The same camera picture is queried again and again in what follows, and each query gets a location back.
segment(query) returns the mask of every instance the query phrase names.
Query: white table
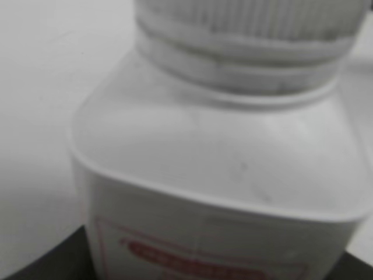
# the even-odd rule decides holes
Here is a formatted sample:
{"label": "white table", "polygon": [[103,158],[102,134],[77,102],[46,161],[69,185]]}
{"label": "white table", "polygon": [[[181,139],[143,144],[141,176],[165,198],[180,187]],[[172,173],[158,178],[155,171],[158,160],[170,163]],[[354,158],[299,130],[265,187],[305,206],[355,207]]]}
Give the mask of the white table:
{"label": "white table", "polygon": [[[373,150],[369,28],[373,17],[342,89]],[[65,127],[131,46],[131,30],[130,0],[0,1],[0,279],[81,225]],[[373,264],[373,220],[349,250]]]}

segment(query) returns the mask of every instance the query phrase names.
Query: bottle neck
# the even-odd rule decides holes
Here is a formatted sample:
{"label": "bottle neck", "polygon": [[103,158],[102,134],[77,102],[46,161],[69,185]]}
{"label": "bottle neck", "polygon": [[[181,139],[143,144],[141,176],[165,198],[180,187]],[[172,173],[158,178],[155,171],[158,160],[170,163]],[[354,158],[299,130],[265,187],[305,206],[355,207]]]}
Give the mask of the bottle neck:
{"label": "bottle neck", "polygon": [[317,64],[261,64],[229,60],[173,44],[138,30],[138,51],[170,75],[207,88],[250,96],[287,96],[321,88],[334,80],[341,59]]}
{"label": "bottle neck", "polygon": [[237,94],[222,88],[201,85],[191,82],[169,71],[164,71],[158,65],[144,57],[138,50],[134,54],[145,65],[150,74],[154,76],[162,85],[171,89],[175,98],[182,98],[188,103],[206,106],[223,106],[243,110],[286,110],[308,106],[317,103],[337,92],[337,78],[328,81],[326,84],[316,88],[298,92],[297,94],[264,95],[259,93]]}

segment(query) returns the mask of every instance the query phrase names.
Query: bottle cap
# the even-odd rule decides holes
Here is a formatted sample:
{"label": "bottle cap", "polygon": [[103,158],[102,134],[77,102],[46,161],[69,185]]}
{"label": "bottle cap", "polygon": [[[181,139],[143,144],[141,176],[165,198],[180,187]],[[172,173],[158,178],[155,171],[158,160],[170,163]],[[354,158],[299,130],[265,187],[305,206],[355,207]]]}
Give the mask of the bottle cap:
{"label": "bottle cap", "polygon": [[330,81],[370,0],[136,0],[138,49],[182,79],[282,95]]}

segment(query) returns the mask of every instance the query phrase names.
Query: black surface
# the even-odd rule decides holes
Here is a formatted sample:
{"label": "black surface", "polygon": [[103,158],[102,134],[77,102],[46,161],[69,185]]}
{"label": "black surface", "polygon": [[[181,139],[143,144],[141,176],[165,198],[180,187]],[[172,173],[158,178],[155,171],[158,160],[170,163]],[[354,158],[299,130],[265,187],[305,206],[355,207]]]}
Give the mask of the black surface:
{"label": "black surface", "polygon": [[[97,280],[84,228],[5,280]],[[373,280],[373,268],[346,253],[326,280]]]}

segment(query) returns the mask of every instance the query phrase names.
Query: bottle label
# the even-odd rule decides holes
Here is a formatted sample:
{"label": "bottle label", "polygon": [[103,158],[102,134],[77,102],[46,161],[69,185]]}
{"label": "bottle label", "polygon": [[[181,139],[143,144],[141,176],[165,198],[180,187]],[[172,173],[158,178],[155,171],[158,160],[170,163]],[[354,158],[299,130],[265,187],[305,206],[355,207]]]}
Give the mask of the bottle label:
{"label": "bottle label", "polygon": [[96,219],[106,280],[303,280],[304,263],[277,263],[184,248]]}

